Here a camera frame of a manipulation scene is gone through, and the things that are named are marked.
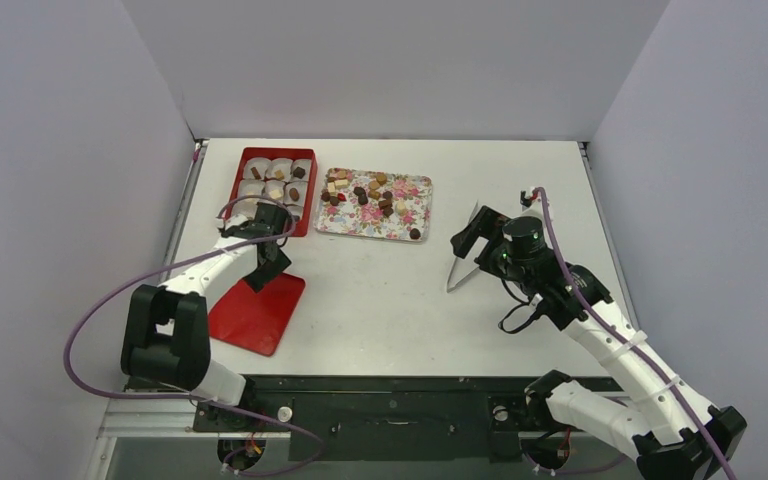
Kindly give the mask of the red box lid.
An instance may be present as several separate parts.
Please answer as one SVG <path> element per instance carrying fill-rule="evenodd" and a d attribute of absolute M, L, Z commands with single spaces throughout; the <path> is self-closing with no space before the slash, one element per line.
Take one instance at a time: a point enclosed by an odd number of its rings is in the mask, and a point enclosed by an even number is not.
<path fill-rule="evenodd" d="M 211 308 L 212 339 L 271 357 L 304 293 L 303 278 L 282 273 L 259 292 L 240 280 Z"/>

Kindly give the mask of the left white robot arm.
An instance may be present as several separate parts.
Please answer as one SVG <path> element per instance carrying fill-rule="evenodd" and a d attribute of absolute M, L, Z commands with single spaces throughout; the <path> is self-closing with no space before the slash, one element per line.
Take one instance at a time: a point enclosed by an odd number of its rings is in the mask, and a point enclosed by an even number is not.
<path fill-rule="evenodd" d="M 219 406 L 232 429 L 251 427 L 258 402 L 237 359 L 211 352 L 211 321 L 229 318 L 229 334 L 266 354 L 266 343 L 288 335 L 277 352 L 282 374 L 381 373 L 407 355 L 415 334 L 441 321 L 456 264 L 447 245 L 419 236 L 395 246 L 317 243 L 307 248 L 300 276 L 287 270 L 281 241 L 292 219 L 262 203 L 256 217 L 223 222 L 213 248 L 174 266 L 158 285 L 139 284 L 129 303 L 120 366 L 124 374 Z"/>

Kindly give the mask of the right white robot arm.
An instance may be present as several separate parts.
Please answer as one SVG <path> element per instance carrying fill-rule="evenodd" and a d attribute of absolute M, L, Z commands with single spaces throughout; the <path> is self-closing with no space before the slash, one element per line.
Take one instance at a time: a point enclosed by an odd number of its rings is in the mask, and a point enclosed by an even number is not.
<path fill-rule="evenodd" d="M 526 320 L 543 317 L 583 347 L 625 392 L 624 406 L 557 370 L 524 390 L 532 424 L 574 428 L 634 461 L 646 479 L 709 479 L 729 465 L 746 428 L 733 407 L 718 407 L 671 369 L 632 326 L 607 287 L 586 267 L 559 253 L 543 217 L 508 217 L 487 206 L 476 210 L 450 243 L 464 259 L 477 240 L 479 270 L 514 285 L 536 305 Z"/>

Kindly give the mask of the red chocolate box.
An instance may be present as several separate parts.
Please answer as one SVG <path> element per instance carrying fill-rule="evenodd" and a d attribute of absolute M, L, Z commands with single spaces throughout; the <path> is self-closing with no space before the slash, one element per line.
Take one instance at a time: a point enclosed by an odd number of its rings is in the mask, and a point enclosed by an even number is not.
<path fill-rule="evenodd" d="M 305 237 L 314 202 L 316 155 L 312 149 L 245 147 L 232 183 L 230 199 L 264 196 L 287 206 L 296 219 L 294 237 Z"/>

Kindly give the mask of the floral serving tray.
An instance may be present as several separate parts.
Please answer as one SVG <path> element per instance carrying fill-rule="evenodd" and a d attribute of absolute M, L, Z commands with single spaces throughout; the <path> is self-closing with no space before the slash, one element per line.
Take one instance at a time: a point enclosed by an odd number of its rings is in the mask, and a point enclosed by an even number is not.
<path fill-rule="evenodd" d="M 385 185 L 376 175 L 388 177 Z M 429 230 L 433 183 L 427 176 L 331 168 L 318 199 L 314 228 L 324 234 L 419 243 Z M 421 231 L 413 240 L 411 229 Z"/>

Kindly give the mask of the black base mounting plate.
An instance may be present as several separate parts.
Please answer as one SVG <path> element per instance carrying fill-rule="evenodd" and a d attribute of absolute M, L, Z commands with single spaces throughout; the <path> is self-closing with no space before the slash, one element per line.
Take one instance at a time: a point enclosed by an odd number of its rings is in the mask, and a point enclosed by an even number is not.
<path fill-rule="evenodd" d="M 242 406 L 253 417 L 184 400 L 188 433 L 215 434 L 233 464 L 277 458 L 320 461 L 517 462 L 537 449 L 550 460 L 570 455 L 574 429 L 531 419 L 524 393 L 534 377 L 277 376 L 251 377 Z"/>

